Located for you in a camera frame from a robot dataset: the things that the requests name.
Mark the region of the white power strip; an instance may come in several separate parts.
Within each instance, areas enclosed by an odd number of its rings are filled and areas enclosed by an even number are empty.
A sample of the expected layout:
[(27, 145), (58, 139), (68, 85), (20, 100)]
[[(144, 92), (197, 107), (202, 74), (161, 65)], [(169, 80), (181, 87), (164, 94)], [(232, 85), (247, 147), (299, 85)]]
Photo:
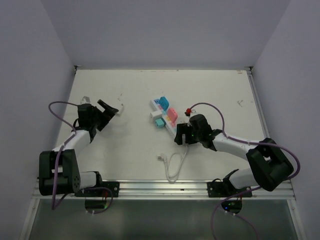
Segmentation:
[(173, 138), (175, 138), (176, 134), (177, 134), (178, 118), (177, 118), (177, 120), (175, 122), (170, 121), (169, 117), (167, 116), (167, 110), (164, 111), (162, 109), (162, 107), (159, 105), (159, 99), (160, 98), (156, 98), (156, 99), (152, 99), (150, 101), (150, 105), (152, 107), (152, 112), (154, 112), (154, 111), (161, 111), (162, 112), (162, 119), (165, 121), (165, 126), (164, 127), (168, 130), (169, 134)]

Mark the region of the teal usb charger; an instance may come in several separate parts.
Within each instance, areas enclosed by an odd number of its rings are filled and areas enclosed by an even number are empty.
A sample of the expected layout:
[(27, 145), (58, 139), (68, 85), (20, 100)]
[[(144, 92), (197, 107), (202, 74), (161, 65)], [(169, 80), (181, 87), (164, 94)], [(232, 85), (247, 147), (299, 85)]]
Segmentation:
[(162, 118), (158, 118), (154, 121), (154, 124), (157, 128), (163, 128), (166, 125), (166, 122)]

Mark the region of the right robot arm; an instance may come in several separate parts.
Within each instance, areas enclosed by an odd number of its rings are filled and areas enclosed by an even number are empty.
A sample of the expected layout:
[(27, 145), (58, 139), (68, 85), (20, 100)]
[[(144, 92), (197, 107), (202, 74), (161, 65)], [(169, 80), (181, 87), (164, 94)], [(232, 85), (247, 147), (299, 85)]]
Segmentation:
[(221, 129), (212, 129), (206, 117), (199, 113), (192, 115), (187, 123), (177, 124), (174, 141), (178, 145), (200, 143), (206, 149), (228, 153), (248, 162), (249, 168), (235, 169), (213, 185), (213, 189), (227, 196), (235, 196), (241, 189), (253, 186), (271, 192), (294, 171), (272, 139), (265, 138), (258, 143), (234, 140), (225, 136)]

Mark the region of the white long charger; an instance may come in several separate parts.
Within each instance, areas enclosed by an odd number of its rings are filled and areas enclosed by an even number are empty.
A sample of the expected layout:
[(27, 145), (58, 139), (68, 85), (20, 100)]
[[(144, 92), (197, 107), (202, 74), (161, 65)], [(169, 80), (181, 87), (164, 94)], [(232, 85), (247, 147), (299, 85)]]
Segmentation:
[(125, 106), (124, 106), (123, 103), (121, 103), (121, 104), (119, 105), (118, 112), (117, 112), (116, 115), (117, 115), (117, 116), (121, 116), (122, 113), (124, 112), (124, 109), (125, 109)]

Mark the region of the blue plug adapter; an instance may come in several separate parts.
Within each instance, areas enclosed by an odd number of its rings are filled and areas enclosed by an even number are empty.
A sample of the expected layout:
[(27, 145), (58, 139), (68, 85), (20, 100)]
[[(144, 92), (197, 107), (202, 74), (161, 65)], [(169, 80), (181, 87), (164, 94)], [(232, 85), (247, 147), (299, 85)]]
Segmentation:
[(170, 103), (165, 96), (161, 96), (158, 103), (164, 111), (166, 111), (170, 106)]

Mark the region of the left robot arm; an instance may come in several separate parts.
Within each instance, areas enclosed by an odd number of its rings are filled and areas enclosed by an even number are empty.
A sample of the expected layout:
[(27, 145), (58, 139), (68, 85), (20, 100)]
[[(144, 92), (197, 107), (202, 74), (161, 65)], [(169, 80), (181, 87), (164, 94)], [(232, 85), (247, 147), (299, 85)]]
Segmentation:
[(91, 144), (97, 134), (102, 131), (119, 110), (101, 99), (97, 101), (103, 110), (92, 105), (88, 97), (84, 97), (77, 107), (76, 124), (70, 124), (56, 113), (49, 104), (49, 111), (62, 122), (71, 127), (70, 136), (56, 148), (43, 151), (39, 155), (38, 187), (43, 196), (75, 194), (86, 189), (92, 196), (103, 193), (104, 184), (98, 171), (81, 172), (77, 156)]

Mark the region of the pink plug adapter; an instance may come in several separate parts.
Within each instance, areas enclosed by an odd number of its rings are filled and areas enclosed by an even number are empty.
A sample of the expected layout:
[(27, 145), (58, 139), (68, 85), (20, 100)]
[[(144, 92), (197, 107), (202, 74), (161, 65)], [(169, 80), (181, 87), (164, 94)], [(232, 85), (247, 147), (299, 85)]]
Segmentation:
[(169, 107), (167, 109), (167, 112), (166, 112), (168, 118), (170, 119), (171, 122), (175, 122), (178, 118), (178, 113), (177, 111), (173, 108), (173, 107)]

